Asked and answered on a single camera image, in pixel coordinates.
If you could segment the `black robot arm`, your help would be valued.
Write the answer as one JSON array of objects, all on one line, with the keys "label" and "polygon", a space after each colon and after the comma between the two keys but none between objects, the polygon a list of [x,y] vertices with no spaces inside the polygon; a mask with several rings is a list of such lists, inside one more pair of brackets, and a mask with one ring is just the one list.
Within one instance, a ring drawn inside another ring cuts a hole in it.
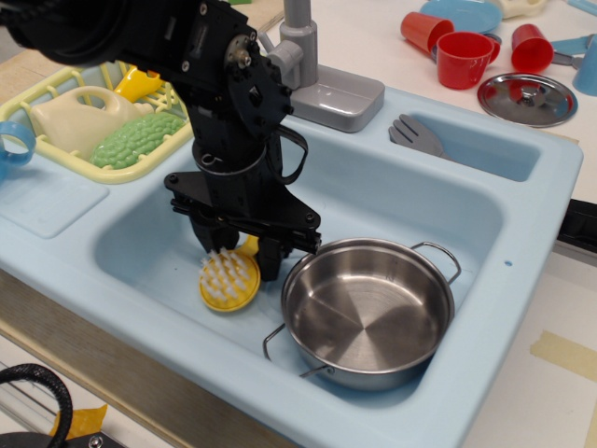
[{"label": "black robot arm", "polygon": [[258,239],[262,277],[291,251],[315,253],[321,219],[289,192],[281,142],[305,147],[283,119],[291,90],[260,53],[256,31],[225,1],[5,1],[1,23],[21,46],[56,63],[122,61],[174,87],[189,114],[197,170],[165,187],[208,251]]}]

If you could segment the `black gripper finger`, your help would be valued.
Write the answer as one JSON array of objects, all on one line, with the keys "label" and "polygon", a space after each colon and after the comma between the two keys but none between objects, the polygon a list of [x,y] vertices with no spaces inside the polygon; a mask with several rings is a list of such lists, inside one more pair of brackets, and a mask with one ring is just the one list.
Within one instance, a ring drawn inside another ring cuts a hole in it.
[{"label": "black gripper finger", "polygon": [[258,238],[257,265],[261,280],[274,281],[278,278],[281,263],[293,251],[293,247],[285,242],[270,237]]},{"label": "black gripper finger", "polygon": [[239,242],[238,231],[229,227],[218,227],[191,221],[192,230],[206,253],[222,249],[234,249]]}]

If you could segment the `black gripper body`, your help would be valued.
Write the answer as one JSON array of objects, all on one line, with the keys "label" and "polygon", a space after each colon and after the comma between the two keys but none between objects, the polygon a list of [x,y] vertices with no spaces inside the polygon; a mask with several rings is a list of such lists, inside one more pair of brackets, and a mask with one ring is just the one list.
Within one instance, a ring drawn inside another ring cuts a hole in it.
[{"label": "black gripper body", "polygon": [[172,173],[164,186],[174,196],[173,210],[195,221],[229,227],[256,237],[270,237],[296,249],[314,253],[321,235],[321,218],[287,188],[300,176],[301,159],[295,171],[283,175],[282,151],[264,149],[257,159],[239,171],[210,166],[197,171]]}]

